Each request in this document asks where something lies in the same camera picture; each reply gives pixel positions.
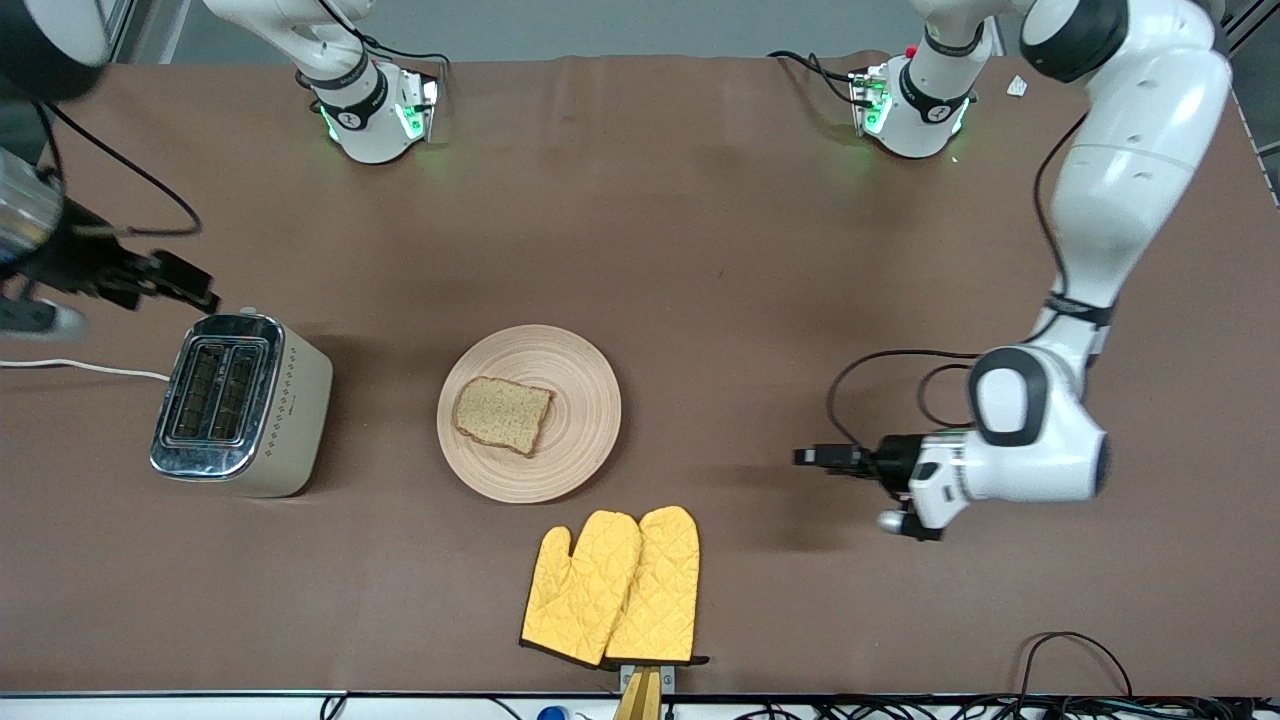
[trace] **gray floor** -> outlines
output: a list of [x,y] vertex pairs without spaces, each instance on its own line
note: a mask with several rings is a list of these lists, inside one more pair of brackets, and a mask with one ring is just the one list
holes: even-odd
[[[406,51],[454,60],[563,55],[823,56],[900,53],[920,40],[905,0],[381,0],[361,31]],[[174,63],[282,63],[266,42],[193,0]]]

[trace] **oven mitt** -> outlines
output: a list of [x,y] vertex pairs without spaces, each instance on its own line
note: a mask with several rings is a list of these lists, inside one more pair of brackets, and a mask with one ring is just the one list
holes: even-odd
[[694,657],[698,524],[684,507],[660,507],[640,520],[640,566],[604,652],[609,666],[707,662]]
[[568,528],[543,537],[520,644],[596,667],[640,560],[640,528],[598,510],[572,547]]

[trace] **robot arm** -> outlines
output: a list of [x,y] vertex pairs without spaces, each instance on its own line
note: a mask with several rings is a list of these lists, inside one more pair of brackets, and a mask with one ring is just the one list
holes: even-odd
[[960,131],[973,82],[991,58],[987,18],[1027,12],[1032,0],[911,0],[924,18],[924,38],[911,56],[899,55],[854,79],[863,135],[905,158],[928,158]]
[[[93,0],[0,1],[0,100],[41,113],[92,90],[110,56]],[[37,172],[0,149],[0,337],[83,336],[83,315],[36,297],[41,284],[129,310],[142,296],[216,310],[207,273],[170,252],[122,247],[110,223],[65,196],[59,170]]]
[[1189,0],[1039,0],[1023,54],[1083,86],[1091,111],[1064,160],[1050,215],[1062,273],[1036,332],[969,373],[975,427],[890,436],[876,452],[818,446],[796,464],[878,480],[901,501],[881,527],[919,539],[980,500],[1065,502],[1103,487],[1107,433],[1083,406],[1120,287],[1204,156],[1231,72]]
[[364,38],[348,29],[352,19],[369,15],[374,0],[205,0],[205,5],[274,45],[302,70],[320,99],[329,136],[351,159],[387,163],[428,140],[439,81],[371,58]]

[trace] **black cable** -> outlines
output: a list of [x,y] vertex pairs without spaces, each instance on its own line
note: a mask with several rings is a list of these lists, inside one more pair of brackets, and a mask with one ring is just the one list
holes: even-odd
[[1133,715],[1142,715],[1144,717],[1161,717],[1164,720],[1185,720],[1187,719],[1187,715],[1176,715],[1176,714],[1172,714],[1172,712],[1161,712],[1161,711],[1151,708],[1151,707],[1139,706],[1139,703],[1129,705],[1126,702],[1125,705],[1107,705],[1105,702],[1098,702],[1098,701],[1092,701],[1092,702],[1094,705],[1100,705],[1100,706],[1106,707],[1110,712],[1117,712],[1117,711],[1119,712],[1129,712],[1129,714],[1133,714]]
[[[1199,705],[1202,702],[1212,705],[1213,708],[1219,711],[1219,714],[1215,715],[1213,712],[1210,712],[1210,711],[1204,710]],[[1193,706],[1198,707],[1199,711],[1202,714],[1204,714],[1204,716],[1207,716],[1207,717],[1221,719],[1221,720],[1238,720],[1235,712],[1231,711],[1231,707],[1229,705],[1226,705],[1225,702],[1217,700],[1216,697],[1197,697],[1197,698],[1192,698],[1190,703]]]
[[820,720],[849,720],[849,714],[835,705],[814,705],[812,707]]
[[320,720],[335,720],[342,708],[347,707],[347,696],[329,696],[320,703]]
[[[307,79],[307,76],[302,74],[301,69],[293,70],[293,82],[298,83],[298,87],[302,87],[305,90],[315,92],[315,88],[311,87],[311,81]],[[319,115],[320,114],[320,99],[312,96],[311,97],[311,102],[307,105],[307,110],[310,110],[310,111],[312,111],[312,113],[315,113],[315,114]]]
[[951,720],[972,720],[969,717],[970,710],[973,710],[974,707],[986,706],[992,701],[997,701],[1002,697],[1007,696],[998,696],[998,694],[978,696],[970,700],[968,703],[960,706],[960,710],[957,710],[955,715],[951,716]]
[[[827,420],[829,420],[840,434],[845,436],[845,439],[852,443],[854,447],[865,448],[867,446],[859,442],[859,439],[854,437],[854,433],[849,432],[849,428],[846,428],[844,423],[840,421],[840,418],[836,416],[836,397],[840,395],[840,386],[845,382],[845,378],[847,378],[850,373],[856,370],[864,363],[869,363],[879,357],[893,357],[899,355],[924,355],[928,357],[947,357],[951,360],[973,360],[978,357],[973,352],[946,352],[942,350],[882,350],[879,352],[872,352],[870,355],[863,355],[858,360],[846,365],[845,369],[836,375],[836,379],[831,382],[831,387],[827,389]],[[870,459],[870,465],[878,475],[879,469],[876,466],[874,459]]]
[[879,698],[876,696],[867,696],[859,698],[858,705],[860,706],[859,717],[870,717],[877,712],[881,712],[883,715],[890,716],[891,720],[913,720],[911,714],[908,712],[904,707],[901,707],[901,705],[896,700],[888,696],[886,696],[884,698]]
[[[769,54],[771,58],[772,56],[788,58],[788,59],[796,59],[796,61],[800,61],[799,58],[792,58],[792,55],[795,55],[795,53],[778,51],[778,53],[771,53]],[[817,60],[817,56],[814,56],[813,54],[810,54],[809,58],[812,60]],[[823,79],[826,79],[827,83],[831,85],[831,78],[827,77],[826,70],[822,69],[820,64],[818,64],[817,67],[810,67],[808,63],[804,63],[804,61],[801,61],[801,64],[805,65],[806,68],[809,68],[810,70],[823,73]],[[1053,143],[1053,147],[1048,151],[1048,155],[1044,156],[1044,159],[1039,164],[1039,168],[1036,169],[1036,179],[1032,183],[1032,201],[1033,201],[1033,205],[1036,208],[1036,219],[1039,223],[1041,233],[1044,236],[1044,242],[1046,242],[1046,245],[1048,245],[1050,254],[1053,256],[1053,266],[1057,270],[1057,277],[1061,279],[1060,292],[1061,292],[1062,296],[1066,296],[1068,291],[1070,290],[1070,277],[1068,275],[1068,272],[1066,272],[1066,263],[1062,260],[1062,250],[1059,246],[1057,237],[1053,234],[1053,228],[1050,227],[1048,213],[1044,210],[1044,199],[1043,199],[1043,193],[1042,193],[1042,187],[1044,184],[1044,173],[1048,170],[1048,167],[1053,161],[1053,158],[1056,158],[1057,154],[1062,150],[1062,147],[1066,145],[1066,141],[1070,140],[1073,135],[1075,135],[1075,131],[1080,129],[1080,126],[1084,124],[1084,120],[1088,117],[1089,117],[1088,113],[1080,115],[1080,118],[1078,120],[1075,120],[1075,123],[1073,123],[1071,127],[1065,133],[1062,133],[1062,137],[1060,137],[1057,140],[1057,142]],[[1044,323],[1044,325],[1042,328],[1039,328],[1038,331],[1036,331],[1032,334],[1027,336],[1027,338],[1023,340],[1021,343],[1025,345],[1025,343],[1029,343],[1032,341],[1036,341],[1036,340],[1043,337],[1044,333],[1047,333],[1048,329],[1053,327],[1053,323],[1057,322],[1059,316],[1060,315],[1057,313],[1055,313],[1048,319],[1048,322]],[[870,355],[864,355],[863,357],[859,357],[858,360],[854,360],[852,363],[850,363],[844,370],[840,372],[838,375],[836,375],[836,379],[832,380],[832,383],[831,383],[831,388],[827,391],[827,420],[829,420],[831,424],[840,432],[840,434],[842,434],[845,437],[845,439],[847,439],[850,443],[852,443],[854,447],[865,448],[867,446],[864,446],[861,442],[859,442],[858,438],[854,437],[854,434],[851,432],[849,432],[849,428],[846,428],[840,421],[840,418],[836,416],[836,396],[837,396],[837,393],[840,391],[840,384],[844,382],[845,377],[849,375],[849,373],[854,372],[854,369],[856,369],[863,363],[867,363],[869,360],[874,360],[877,357],[888,357],[888,356],[895,356],[895,355],[931,355],[931,356],[936,356],[936,357],[948,357],[948,359],[955,359],[955,360],[973,360],[973,359],[978,357],[978,355],[970,354],[970,352],[945,352],[945,351],[941,351],[941,350],[884,350],[884,351],[881,351],[881,352],[873,352]],[[961,365],[961,364],[954,364],[954,365],[943,365],[942,368],[936,368],[936,369],[931,370],[928,374],[925,374],[924,378],[920,380],[920,384],[916,386],[916,393],[915,393],[916,407],[920,410],[922,414],[924,414],[924,416],[929,421],[937,423],[938,425],[945,427],[945,428],[965,428],[965,427],[969,427],[968,423],[965,423],[965,424],[946,423],[945,420],[937,418],[933,413],[929,411],[928,405],[927,405],[927,402],[924,400],[924,393],[927,391],[928,382],[936,374],[938,374],[938,373],[941,373],[943,370],[950,370],[950,369],[956,369],[956,368],[963,368],[963,366],[964,365]],[[874,457],[872,457],[869,452],[867,454],[867,456],[868,456],[869,465],[872,466],[872,470],[876,471],[876,474],[878,475],[879,474],[879,469],[876,466]]]
[[989,720],[1005,720],[1005,719],[1006,719],[1006,717],[1009,717],[1010,715],[1014,715],[1014,714],[1015,714],[1015,711],[1016,711],[1016,716],[1018,716],[1018,717],[1016,717],[1016,720],[1027,720],[1027,719],[1025,719],[1025,717],[1023,716],[1023,711],[1021,711],[1021,707],[1019,707],[1019,706],[1016,706],[1016,705],[1014,705],[1014,703],[1010,703],[1010,705],[1005,705],[1005,706],[1002,706],[1002,707],[1001,707],[1000,710],[997,710],[997,711],[996,711],[996,714],[995,714],[995,715],[992,715],[992,716],[991,716],[991,719],[989,719]]
[[1051,719],[1050,714],[1053,712],[1053,711],[1046,710],[1044,711],[1044,716],[1041,717],[1041,720],[1069,720],[1068,719],[1068,707],[1070,706],[1070,701],[1071,701],[1070,697],[1062,696],[1062,702],[1057,706],[1057,716],[1053,717],[1053,719]]
[[[849,82],[849,76],[847,74],[833,73],[831,70],[827,70],[827,69],[822,68],[820,65],[810,64],[808,59],[801,58],[799,54],[792,53],[790,50],[774,50],[773,53],[769,53],[768,55],[765,55],[765,58],[778,58],[778,59],[786,59],[786,60],[795,60],[796,63],[800,63],[801,65],[804,65],[810,73],[822,73],[822,74],[824,74],[826,77],[828,77],[831,79],[838,79],[840,82]],[[849,72],[858,73],[858,72],[863,72],[865,69],[867,68],[854,68],[852,70],[849,70]]]
[[929,383],[933,378],[947,370],[968,370],[969,368],[973,368],[973,365],[965,365],[964,363],[947,363],[946,365],[938,365],[928,373],[924,373],[924,377],[920,378],[920,384],[915,386],[915,406],[920,410],[922,415],[928,418],[931,423],[951,429],[973,427],[973,423],[948,423],[938,418],[929,410],[929,401],[928,397],[925,397],[925,393],[929,391]]
[[[919,712],[920,715],[924,715],[925,720],[938,720],[938,716],[937,716],[937,715],[934,715],[933,712],[929,712],[929,708],[924,707],[923,705],[920,705],[920,703],[918,703],[918,702],[914,702],[914,701],[908,701],[908,700],[901,700],[901,698],[900,698],[900,700],[897,701],[897,706],[899,706],[899,707],[902,707],[902,708],[906,708],[906,710],[909,710],[909,711],[910,711],[910,710],[915,710],[915,711],[916,711],[916,712]],[[910,712],[908,712],[908,714],[906,714],[906,716],[908,716],[909,719],[913,719],[913,720],[914,720],[914,717],[913,717],[913,715],[911,715]]]
[[[849,102],[850,105],[856,105],[859,108],[870,108],[872,106],[872,104],[868,102],[867,100],[855,100],[854,97],[851,97],[851,96],[845,95],[844,92],[841,92],[840,88],[836,87],[835,81],[849,83],[849,76],[847,74],[842,76],[840,73],[833,73],[833,72],[828,70],[827,68],[822,67],[822,60],[819,60],[818,55],[815,55],[814,53],[809,53],[808,58],[800,58],[800,55],[796,55],[795,53],[792,53],[790,50],[777,50],[777,51],[769,53],[768,56],[769,58],[795,60],[796,63],[800,63],[809,72],[817,73],[818,77],[820,77],[822,81],[827,83],[827,87],[829,87],[831,91],[833,94],[836,94],[836,97],[840,97],[841,100],[844,100],[845,102]],[[860,70],[865,70],[865,69],[867,68],[856,68],[856,69],[850,70],[850,72],[860,72]]]
[[764,710],[753,710],[751,712],[739,715],[733,720],[756,720],[758,717],[767,717],[768,720],[776,720],[780,717],[782,720],[801,720],[801,717],[795,712],[781,707],[774,710],[772,705],[765,705]]
[[[818,56],[814,55],[813,53],[809,53],[809,61],[813,63],[813,67],[818,68],[818,77],[820,77],[822,81],[827,83],[827,87],[831,88],[831,91],[836,95],[836,97],[840,97],[845,102],[849,102],[850,105],[855,105],[858,108],[873,106],[869,100],[855,100],[852,95],[845,95],[844,92],[841,92],[840,88],[836,87],[835,81],[831,79],[831,73],[827,72],[827,68],[822,67],[822,60],[819,60]],[[845,83],[846,85],[849,83],[847,77],[845,78]]]
[[397,50],[394,47],[388,47],[387,45],[383,45],[381,42],[379,42],[376,37],[374,37],[371,35],[365,35],[364,32],[360,32],[360,29],[356,28],[355,24],[347,22],[346,18],[343,18],[340,14],[338,14],[338,10],[333,9],[333,5],[329,4],[329,0],[316,0],[316,1],[320,3],[320,5],[324,8],[324,12],[328,13],[330,18],[333,18],[333,22],[335,22],[339,26],[342,26],[342,29],[344,29],[344,31],[349,32],[352,36],[355,36],[356,40],[358,40],[361,45],[364,45],[365,47],[367,47],[375,55],[378,54],[376,53],[378,50],[383,50],[385,53],[390,53],[392,55],[397,55],[397,56],[401,56],[401,58],[408,58],[411,60],[429,60],[429,59],[435,59],[435,60],[440,60],[445,65],[452,64],[451,60],[449,60],[449,58],[447,55],[440,54],[440,53],[404,53],[404,51]]
[[512,717],[515,717],[516,720],[525,720],[524,717],[521,717],[521,716],[520,716],[520,714],[518,714],[518,712],[516,712],[515,710],[512,710],[512,708],[511,708],[511,706],[509,706],[509,705],[507,705],[506,702],[502,702],[500,700],[498,700],[498,698],[495,698],[495,697],[486,697],[485,700],[488,700],[489,702],[492,702],[492,703],[497,705],[498,707],[500,707],[500,708],[506,710],[506,711],[507,711],[507,715],[511,715],[511,716],[512,716]]
[[[1053,143],[1053,149],[1048,151],[1048,155],[1046,155],[1043,160],[1041,160],[1039,168],[1036,169],[1036,181],[1032,183],[1032,202],[1036,208],[1036,222],[1039,223],[1041,234],[1044,236],[1044,242],[1046,245],[1048,245],[1048,251],[1053,255],[1053,268],[1057,269],[1057,277],[1062,279],[1062,287],[1059,291],[1061,292],[1062,297],[1069,297],[1070,277],[1068,277],[1066,273],[1066,263],[1062,260],[1062,249],[1057,242],[1057,236],[1053,234],[1053,228],[1050,227],[1048,213],[1044,210],[1044,195],[1041,191],[1041,188],[1044,184],[1044,173],[1048,170],[1048,167],[1053,161],[1053,158],[1056,158],[1057,154],[1062,150],[1062,146],[1066,145],[1066,141],[1070,140],[1073,135],[1075,135],[1075,131],[1080,129],[1080,126],[1084,124],[1084,120],[1088,117],[1089,117],[1088,113],[1080,115],[1080,119],[1075,120],[1075,123],[1071,124],[1071,127],[1068,128],[1065,133],[1062,133],[1062,137],[1057,138],[1057,142]],[[1025,345],[1028,342],[1032,342],[1033,340],[1039,340],[1041,337],[1043,337],[1043,334],[1047,333],[1051,327],[1053,327],[1053,323],[1057,322],[1057,318],[1059,314],[1055,313],[1053,316],[1050,318],[1047,323],[1044,323],[1043,328],[1028,336],[1027,340],[1023,341],[1023,343]]]
[[40,102],[32,102],[32,108],[36,109],[36,115],[40,117],[40,127],[45,128],[45,141],[49,142],[49,154],[54,158],[54,168],[46,174],[37,173],[41,181],[47,181],[50,177],[58,178],[59,184],[65,187],[65,178],[63,178],[63,151],[58,149],[58,138],[54,137],[54,123],[49,119],[49,111]]
[[[1074,630],[1059,630],[1053,633],[1043,633],[1043,635],[1032,644],[1030,651],[1027,653],[1027,665],[1023,667],[1023,685],[1021,689],[1018,691],[1018,702],[1014,705],[1015,717],[1019,719],[1021,717],[1023,706],[1027,703],[1027,689],[1028,687],[1030,687],[1032,666],[1036,662],[1036,653],[1039,651],[1041,646],[1056,638],[1075,638],[1078,641],[1084,641],[1092,644],[1093,647],[1101,650],[1111,660],[1111,664],[1116,666],[1116,670],[1120,671],[1120,676],[1124,678],[1125,697],[1133,698],[1133,682],[1129,679],[1129,673],[1128,670],[1124,669],[1124,665],[1120,662],[1120,659],[1116,657],[1115,653],[1111,652],[1111,650],[1107,646],[1100,643],[1098,641],[1091,638],[1089,635],[1085,635],[1084,633],[1076,633]],[[998,720],[998,714],[997,717],[993,717],[992,720]]]
[[174,236],[174,237],[177,237],[177,236],[200,234],[200,232],[205,229],[205,223],[204,223],[204,220],[200,219],[200,214],[196,213],[196,209],[192,208],[189,202],[187,202],[186,200],[183,200],[183,197],[180,195],[178,195],[177,192],[174,192],[169,186],[166,186],[165,183],[163,183],[159,179],[156,179],[155,176],[152,176],[151,173],[143,170],[141,167],[138,167],[137,163],[134,163],[133,160],[129,160],[128,158],[125,158],[124,155],[122,155],[120,152],[118,152],[114,147],[111,147],[110,145],[108,145],[108,143],[102,142],[101,140],[99,140],[97,137],[95,137],[93,133],[88,132],[87,129],[84,129],[83,127],[81,127],[79,123],[77,123],[76,120],[70,119],[67,115],[67,113],[63,113],[56,105],[45,105],[45,106],[49,109],[49,111],[51,111],[52,114],[58,115],[58,119],[60,119],[63,123],[65,123],[67,127],[69,127],[73,131],[76,131],[77,133],[79,133],[81,137],[83,137],[84,140],[92,142],[99,150],[101,150],[102,152],[106,152],[108,155],[110,155],[116,163],[120,163],[125,168],[128,168],[128,169],[133,170],[134,173],[137,173],[142,179],[145,179],[148,183],[151,183],[152,186],[155,186],[156,190],[159,190],[160,192],[168,195],[169,199],[173,200],[179,208],[182,208],[182,210],[184,213],[187,213],[187,217],[191,218],[191,224],[188,227],[186,227],[186,228],[146,228],[146,227],[140,228],[140,227],[133,227],[133,225],[125,225],[124,228],[113,228],[113,233],[114,234],[116,234],[116,236],[124,236],[124,237],[128,237],[128,236],[148,236],[148,237]]

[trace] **brown paper tablecloth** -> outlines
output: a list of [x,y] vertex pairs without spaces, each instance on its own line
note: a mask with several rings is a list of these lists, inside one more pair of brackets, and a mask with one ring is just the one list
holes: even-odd
[[[851,67],[852,60],[835,63]],[[1030,82],[1023,99],[1005,86]],[[965,511],[942,543],[876,529],[867,482],[788,465],[832,442],[822,398],[891,347],[1025,334],[1052,277],[1030,182],[1083,110],[993,61],[933,159],[854,137],[847,106],[772,60],[458,65],[439,136],[348,161],[292,69],[120,67],[72,108],[204,214],[155,243],[210,270],[337,369],[310,491],[219,497],[147,466],[161,383],[0,372],[0,688],[613,687],[517,647],[541,534],[594,509],[686,506],[704,564],[684,691],[1009,691],[1020,643],[1076,629],[1139,693],[1275,692],[1276,215],[1235,108],[1125,288],[1089,409],[1111,432],[1093,503]],[[60,132],[70,193],[116,223],[179,223],[163,196]],[[148,250],[145,241],[132,247]],[[166,372],[195,314],[77,301],[68,346]],[[605,468],[535,507],[467,489],[435,439],[438,389],[522,323],[596,343],[622,384]],[[928,428],[925,361],[855,377],[867,439]],[[961,416],[961,378],[933,388]],[[1114,692],[1050,647],[1037,689]]]

